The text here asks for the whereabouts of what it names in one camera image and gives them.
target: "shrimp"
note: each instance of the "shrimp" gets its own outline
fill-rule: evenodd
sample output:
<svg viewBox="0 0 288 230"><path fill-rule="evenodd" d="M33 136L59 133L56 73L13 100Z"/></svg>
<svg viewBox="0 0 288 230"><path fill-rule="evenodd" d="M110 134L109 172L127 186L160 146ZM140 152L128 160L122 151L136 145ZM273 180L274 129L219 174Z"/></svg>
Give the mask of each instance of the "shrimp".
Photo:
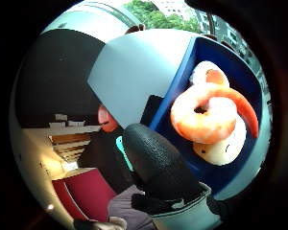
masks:
<svg viewBox="0 0 288 230"><path fill-rule="evenodd" d="M235 106L224 108L220 102L214 103L213 97L232 100ZM206 112L195 112L196 108L203 105L206 105ZM258 121L248 100L238 91L217 83L205 82L190 86L175 99L170 119L174 129L185 139L214 144L229 137L233 132L237 111L247 123L252 137L256 138Z"/></svg>
<svg viewBox="0 0 288 230"><path fill-rule="evenodd" d="M208 60L200 62L192 71L189 79L191 84L213 82L229 87L225 73L214 63Z"/></svg>

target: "red chair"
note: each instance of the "red chair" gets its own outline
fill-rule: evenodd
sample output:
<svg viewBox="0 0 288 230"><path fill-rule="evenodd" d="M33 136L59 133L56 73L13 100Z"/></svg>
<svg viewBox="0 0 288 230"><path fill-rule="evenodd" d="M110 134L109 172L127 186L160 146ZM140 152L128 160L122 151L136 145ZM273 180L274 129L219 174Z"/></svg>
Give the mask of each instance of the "red chair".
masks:
<svg viewBox="0 0 288 230"><path fill-rule="evenodd" d="M116 196L98 169L52 181L60 202L74 219L108 221L108 202Z"/></svg>

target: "blue plate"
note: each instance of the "blue plate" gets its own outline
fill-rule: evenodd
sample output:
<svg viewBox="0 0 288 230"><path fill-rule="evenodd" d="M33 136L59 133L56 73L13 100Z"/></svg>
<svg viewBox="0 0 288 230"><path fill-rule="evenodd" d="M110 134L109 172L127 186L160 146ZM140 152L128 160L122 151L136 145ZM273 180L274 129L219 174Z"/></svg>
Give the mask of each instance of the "blue plate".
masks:
<svg viewBox="0 0 288 230"><path fill-rule="evenodd" d="M170 122L170 109L175 98L189 86L189 77L194 67L203 60L218 65L227 75L230 87L244 95L252 105L260 125L262 112L261 88L258 79L246 62L229 48L214 40L194 36L190 39L180 68L177 71L150 128L166 137L180 151L192 173L209 185L212 194L220 192L237 175L252 153L256 139L247 132L246 142L237 158L225 166L205 162L192 150L192 142L180 137Z"/></svg>

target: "tree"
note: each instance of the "tree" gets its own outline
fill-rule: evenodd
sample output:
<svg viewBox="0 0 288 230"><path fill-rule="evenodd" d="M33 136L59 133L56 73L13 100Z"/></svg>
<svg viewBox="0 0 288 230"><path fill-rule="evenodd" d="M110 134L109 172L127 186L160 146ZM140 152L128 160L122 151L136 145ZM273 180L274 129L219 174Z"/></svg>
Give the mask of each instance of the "tree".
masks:
<svg viewBox="0 0 288 230"><path fill-rule="evenodd" d="M198 33L199 23L195 18L183 20L177 14L169 16L164 15L152 2L142 2L141 0L132 0L125 4L125 7L135 17L138 18L147 29L178 29Z"/></svg>

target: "red shrimp tail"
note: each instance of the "red shrimp tail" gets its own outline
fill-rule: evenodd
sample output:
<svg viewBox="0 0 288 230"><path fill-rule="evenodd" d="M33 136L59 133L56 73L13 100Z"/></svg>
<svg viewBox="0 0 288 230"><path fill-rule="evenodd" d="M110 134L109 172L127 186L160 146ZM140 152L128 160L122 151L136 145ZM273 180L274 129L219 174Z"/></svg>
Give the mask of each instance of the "red shrimp tail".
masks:
<svg viewBox="0 0 288 230"><path fill-rule="evenodd" d="M258 137L258 119L252 105L248 100L240 94L239 100L235 102L237 106L238 113L243 117L244 121L247 123L250 133L253 138Z"/></svg>

